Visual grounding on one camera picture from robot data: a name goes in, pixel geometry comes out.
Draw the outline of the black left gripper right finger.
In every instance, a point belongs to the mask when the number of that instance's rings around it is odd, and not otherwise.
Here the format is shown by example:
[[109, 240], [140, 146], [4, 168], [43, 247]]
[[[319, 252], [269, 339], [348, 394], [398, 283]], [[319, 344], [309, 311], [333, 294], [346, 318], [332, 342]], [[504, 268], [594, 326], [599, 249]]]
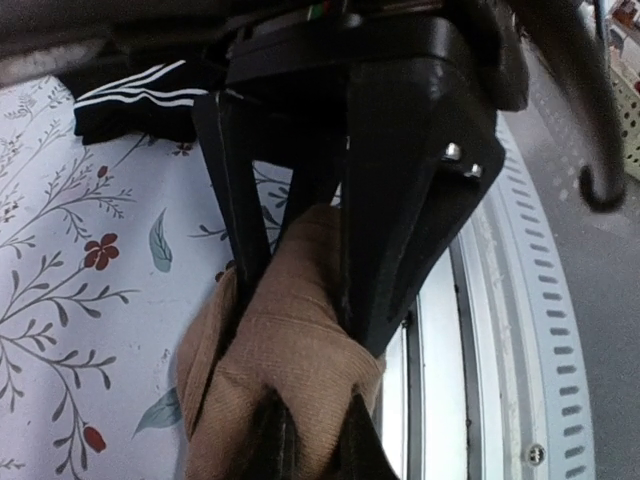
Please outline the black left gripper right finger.
[[352, 397], [343, 421], [339, 466], [344, 480], [398, 480], [360, 394]]

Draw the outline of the brown ribbed sock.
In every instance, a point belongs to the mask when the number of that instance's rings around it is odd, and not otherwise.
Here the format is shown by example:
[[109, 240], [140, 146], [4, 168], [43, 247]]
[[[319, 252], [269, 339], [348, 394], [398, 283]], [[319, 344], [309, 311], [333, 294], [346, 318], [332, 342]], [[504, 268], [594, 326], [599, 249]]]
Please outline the brown ribbed sock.
[[367, 407], [385, 370], [339, 326], [340, 212], [317, 205], [294, 221], [222, 348], [237, 303], [228, 270], [177, 351], [176, 391], [188, 448], [188, 479], [228, 479], [249, 451], [253, 416], [270, 391], [289, 409], [298, 435], [299, 479], [334, 479], [333, 459], [351, 397]]

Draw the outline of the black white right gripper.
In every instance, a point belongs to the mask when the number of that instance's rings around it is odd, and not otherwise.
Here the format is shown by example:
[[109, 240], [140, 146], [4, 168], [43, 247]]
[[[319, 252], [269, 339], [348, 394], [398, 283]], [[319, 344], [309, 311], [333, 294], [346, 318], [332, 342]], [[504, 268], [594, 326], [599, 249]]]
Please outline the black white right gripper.
[[508, 1], [5, 1], [1, 82], [83, 64], [223, 45], [232, 84], [334, 65], [434, 56], [473, 68], [500, 110], [521, 110], [528, 70]]

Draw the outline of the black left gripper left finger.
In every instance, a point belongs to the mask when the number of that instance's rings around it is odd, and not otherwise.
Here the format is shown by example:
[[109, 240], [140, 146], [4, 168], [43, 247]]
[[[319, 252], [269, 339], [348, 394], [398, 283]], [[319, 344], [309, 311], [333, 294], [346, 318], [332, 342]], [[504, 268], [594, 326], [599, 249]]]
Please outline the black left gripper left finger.
[[294, 479], [297, 433], [289, 409], [279, 394], [269, 392], [260, 417], [257, 441], [257, 478]]

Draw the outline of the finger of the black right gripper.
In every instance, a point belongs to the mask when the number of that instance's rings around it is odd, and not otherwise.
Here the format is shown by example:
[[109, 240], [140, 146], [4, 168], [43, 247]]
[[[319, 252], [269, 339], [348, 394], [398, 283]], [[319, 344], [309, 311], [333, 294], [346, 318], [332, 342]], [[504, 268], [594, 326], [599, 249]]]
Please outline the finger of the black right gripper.
[[287, 226], [319, 199], [308, 151], [312, 131], [229, 92], [197, 97], [192, 118], [227, 229], [244, 309], [271, 258], [253, 163], [263, 161], [293, 171], [283, 219]]
[[435, 58], [359, 63], [347, 87], [342, 326], [383, 352], [435, 262], [500, 172], [497, 111]]

